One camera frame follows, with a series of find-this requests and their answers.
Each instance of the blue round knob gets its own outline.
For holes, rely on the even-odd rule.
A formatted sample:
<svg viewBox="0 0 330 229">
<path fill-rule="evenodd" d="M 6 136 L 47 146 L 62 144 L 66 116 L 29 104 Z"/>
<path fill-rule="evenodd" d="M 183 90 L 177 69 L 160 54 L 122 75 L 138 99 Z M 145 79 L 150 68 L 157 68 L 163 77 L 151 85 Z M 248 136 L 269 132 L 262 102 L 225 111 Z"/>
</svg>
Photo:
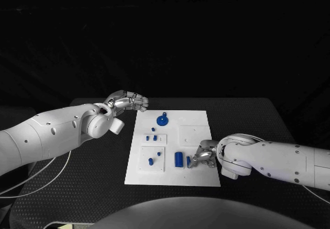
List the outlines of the blue round knob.
<svg viewBox="0 0 330 229">
<path fill-rule="evenodd" d="M 160 126 L 164 126 L 167 125 L 167 123 L 168 123 L 168 118 L 165 116 L 165 112 L 163 112 L 163 115 L 157 117 L 157 124 Z"/>
</svg>

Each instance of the black background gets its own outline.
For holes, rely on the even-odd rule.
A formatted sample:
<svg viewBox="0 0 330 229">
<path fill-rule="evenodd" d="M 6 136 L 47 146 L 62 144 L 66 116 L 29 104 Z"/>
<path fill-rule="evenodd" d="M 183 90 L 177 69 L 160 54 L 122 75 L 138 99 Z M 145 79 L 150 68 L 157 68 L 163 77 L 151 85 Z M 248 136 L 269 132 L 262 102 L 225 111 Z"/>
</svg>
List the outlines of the black background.
<svg viewBox="0 0 330 229">
<path fill-rule="evenodd" d="M 330 13 L 206 0 L 0 9 L 0 105 L 37 113 L 116 90 L 269 98 L 295 141 L 330 148 Z"/>
</svg>

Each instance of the gray round object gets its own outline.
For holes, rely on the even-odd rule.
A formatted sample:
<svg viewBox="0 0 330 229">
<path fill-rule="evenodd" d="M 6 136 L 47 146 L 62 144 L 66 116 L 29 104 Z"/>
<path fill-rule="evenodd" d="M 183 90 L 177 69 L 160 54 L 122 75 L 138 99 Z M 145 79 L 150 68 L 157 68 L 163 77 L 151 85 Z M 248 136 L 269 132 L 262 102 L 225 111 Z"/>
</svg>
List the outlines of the gray round object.
<svg viewBox="0 0 330 229">
<path fill-rule="evenodd" d="M 137 204 L 89 227 L 108 228 L 311 229 L 305 224 L 253 205 L 201 197 L 164 198 Z"/>
</svg>

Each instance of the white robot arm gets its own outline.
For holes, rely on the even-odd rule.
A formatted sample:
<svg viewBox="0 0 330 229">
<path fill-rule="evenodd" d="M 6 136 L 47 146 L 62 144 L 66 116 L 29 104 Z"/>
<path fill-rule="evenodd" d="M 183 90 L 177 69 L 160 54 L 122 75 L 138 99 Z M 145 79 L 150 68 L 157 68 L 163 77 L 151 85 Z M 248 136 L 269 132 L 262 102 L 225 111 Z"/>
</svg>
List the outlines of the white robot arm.
<svg viewBox="0 0 330 229">
<path fill-rule="evenodd" d="M 67 153 L 85 141 L 99 138 L 108 129 L 118 134 L 124 122 L 115 117 L 124 110 L 144 112 L 147 106 L 145 97 L 121 90 L 104 103 L 43 112 L 0 131 L 0 176 L 27 163 Z"/>
<path fill-rule="evenodd" d="M 222 164 L 222 175 L 230 179 L 248 176 L 253 167 L 266 177 L 330 190 L 330 150 L 235 134 L 219 142 L 200 142 L 189 168 L 199 161 L 214 167 L 214 157 Z"/>
</svg>

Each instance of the table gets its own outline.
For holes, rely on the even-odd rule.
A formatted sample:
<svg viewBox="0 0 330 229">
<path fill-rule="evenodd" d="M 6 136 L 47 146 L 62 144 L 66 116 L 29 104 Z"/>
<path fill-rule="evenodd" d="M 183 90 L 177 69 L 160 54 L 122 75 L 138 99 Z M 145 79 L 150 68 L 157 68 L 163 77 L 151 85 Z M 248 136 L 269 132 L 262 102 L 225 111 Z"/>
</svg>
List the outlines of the table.
<svg viewBox="0 0 330 229">
<path fill-rule="evenodd" d="M 72 106 L 102 102 L 78 98 Z M 233 133 L 265 140 L 295 143 L 266 98 L 150 98 L 151 110 L 206 110 L 210 133 L 220 140 Z M 214 197 L 252 204 L 294 218 L 315 228 L 330 227 L 330 205 L 295 184 L 262 176 L 255 170 L 232 180 L 220 177 L 222 187 L 124 185 L 135 123 L 135 111 L 119 116 L 125 123 L 119 135 L 108 133 L 72 151 L 67 167 L 53 183 L 36 194 L 16 200 L 10 223 L 14 229 L 40 229 L 52 222 L 95 223 L 106 215 L 148 200 L 168 197 Z M 42 187 L 56 176 L 67 154 L 24 185 L 20 194 Z M 37 162 L 34 170 L 47 161 Z"/>
</svg>

